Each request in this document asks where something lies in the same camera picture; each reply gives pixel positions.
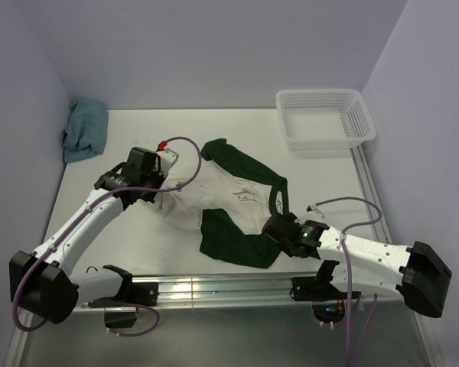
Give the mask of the white green raglan t-shirt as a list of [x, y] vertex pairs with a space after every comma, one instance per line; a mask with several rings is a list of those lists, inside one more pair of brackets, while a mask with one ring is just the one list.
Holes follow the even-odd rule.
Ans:
[[156, 197], [162, 218], [179, 229], [202, 235], [205, 256], [234, 265], [267, 269], [280, 247], [263, 234], [276, 213], [289, 211], [288, 181], [226, 139], [208, 141], [199, 174], [173, 171], [165, 186], [187, 186]]

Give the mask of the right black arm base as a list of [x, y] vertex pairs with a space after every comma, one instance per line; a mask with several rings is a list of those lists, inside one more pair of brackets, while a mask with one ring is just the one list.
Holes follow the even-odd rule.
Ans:
[[319, 323], [331, 325], [346, 317], [347, 292], [339, 291], [318, 277], [292, 278], [289, 295], [296, 302], [311, 302], [313, 315]]

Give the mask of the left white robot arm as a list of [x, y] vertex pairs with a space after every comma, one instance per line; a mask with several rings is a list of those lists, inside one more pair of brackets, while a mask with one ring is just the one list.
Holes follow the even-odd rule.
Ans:
[[132, 274], [114, 265], [73, 277], [83, 253], [110, 222], [138, 200], [152, 202], [177, 162], [165, 148], [135, 147], [127, 161], [99, 177], [79, 210], [32, 252], [16, 252], [9, 262], [13, 320], [27, 310], [44, 322], [59, 324], [81, 304], [105, 299], [125, 305], [134, 295]]

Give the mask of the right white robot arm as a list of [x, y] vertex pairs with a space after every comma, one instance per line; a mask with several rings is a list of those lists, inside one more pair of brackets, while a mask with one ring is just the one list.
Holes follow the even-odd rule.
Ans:
[[376, 294], [401, 300], [431, 318], [443, 314], [452, 272], [424, 242], [375, 242], [344, 235], [322, 222], [299, 223], [292, 213], [271, 216], [262, 232], [287, 256], [321, 263], [316, 274], [292, 279], [291, 297], [296, 301], [339, 300], [350, 291], [353, 298]]

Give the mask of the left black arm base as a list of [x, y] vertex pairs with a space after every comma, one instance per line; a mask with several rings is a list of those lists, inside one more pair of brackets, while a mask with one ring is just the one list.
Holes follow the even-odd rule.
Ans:
[[119, 297], [100, 298], [87, 304], [89, 309], [106, 309], [115, 307], [134, 307], [134, 311], [105, 311], [104, 324], [109, 329], [131, 329], [137, 321], [141, 320], [140, 310], [146, 310], [155, 317], [154, 323], [149, 328], [153, 330], [160, 321], [160, 316], [154, 306], [158, 299], [158, 283], [135, 282], [126, 295]]

